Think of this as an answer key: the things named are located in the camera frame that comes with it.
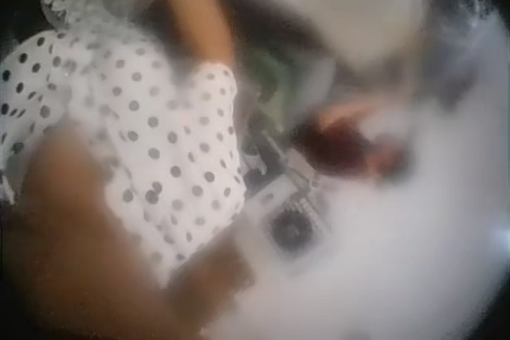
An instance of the woman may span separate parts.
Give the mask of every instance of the woman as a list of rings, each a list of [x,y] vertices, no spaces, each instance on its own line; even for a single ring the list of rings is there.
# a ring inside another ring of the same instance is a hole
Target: woman
[[[228,230],[245,192],[230,31],[216,0],[168,2],[203,62],[182,84],[115,18],[1,64],[4,261],[44,328],[194,338],[246,280]]]

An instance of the white surface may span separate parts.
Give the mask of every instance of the white surface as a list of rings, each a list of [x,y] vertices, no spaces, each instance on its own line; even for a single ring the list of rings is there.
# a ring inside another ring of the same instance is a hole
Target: white surface
[[[479,54],[484,81],[454,115],[433,104],[415,111],[416,174],[382,189],[337,182],[329,196],[335,251],[293,279],[271,264],[257,269],[264,277],[238,296],[237,314],[217,323],[216,338],[446,340],[477,324],[510,255],[500,30]]]

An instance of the polka dot shirt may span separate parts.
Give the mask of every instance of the polka dot shirt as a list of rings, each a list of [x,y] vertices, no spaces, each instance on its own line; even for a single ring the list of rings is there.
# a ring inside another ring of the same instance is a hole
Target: polka dot shirt
[[[160,285],[239,213],[237,87],[225,65],[176,81],[158,43],[125,25],[39,33],[1,63],[0,77],[2,199],[13,203],[18,189],[7,164],[23,172],[44,133],[69,118]]]

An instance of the person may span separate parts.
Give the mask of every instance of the person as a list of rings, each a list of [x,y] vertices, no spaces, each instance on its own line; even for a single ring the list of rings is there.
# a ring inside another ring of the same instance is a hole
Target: person
[[[376,183],[395,181],[409,170],[408,143],[393,135],[370,141],[359,129],[362,121],[394,101],[388,96],[367,96],[325,108],[292,131],[291,143],[320,174]]]
[[[0,65],[3,262],[41,328],[197,338],[249,278],[230,29],[217,0],[167,1],[201,63],[185,80],[104,13]]]

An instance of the blurry background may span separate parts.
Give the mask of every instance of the blurry background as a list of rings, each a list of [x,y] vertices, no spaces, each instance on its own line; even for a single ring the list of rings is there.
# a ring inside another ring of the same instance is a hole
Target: blurry background
[[[262,338],[463,338],[492,309],[475,338],[507,338],[493,329],[508,309],[507,287],[499,294],[506,303],[490,306],[510,247],[508,41],[491,6],[222,1],[237,36],[251,201],[239,245],[258,283],[217,324],[218,338],[256,329]],[[51,26],[40,0],[3,5],[0,57]],[[139,22],[160,36],[172,25],[161,0]],[[171,42],[185,57],[175,31]],[[316,108],[399,85],[422,104],[386,111],[364,130],[418,132],[405,184],[373,190],[320,180],[288,150],[286,134]]]

